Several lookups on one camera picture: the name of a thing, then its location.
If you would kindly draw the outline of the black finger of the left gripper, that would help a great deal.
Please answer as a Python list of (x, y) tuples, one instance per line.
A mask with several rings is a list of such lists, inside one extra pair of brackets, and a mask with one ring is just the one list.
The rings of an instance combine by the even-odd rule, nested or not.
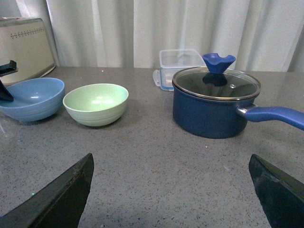
[(14, 97), (9, 93), (3, 83), (0, 81), (0, 99), (3, 101), (13, 102)]

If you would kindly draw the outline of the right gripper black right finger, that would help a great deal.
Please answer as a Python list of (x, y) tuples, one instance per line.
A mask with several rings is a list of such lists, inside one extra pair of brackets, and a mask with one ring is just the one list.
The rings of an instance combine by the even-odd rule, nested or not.
[(252, 154), (249, 172), (256, 195), (273, 228), (304, 226), (304, 184)]

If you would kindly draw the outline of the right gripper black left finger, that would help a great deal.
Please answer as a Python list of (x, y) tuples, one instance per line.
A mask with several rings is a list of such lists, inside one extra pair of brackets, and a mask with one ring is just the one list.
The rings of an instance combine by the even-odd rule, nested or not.
[(91, 153), (0, 218), (2, 228), (76, 228), (94, 172)]

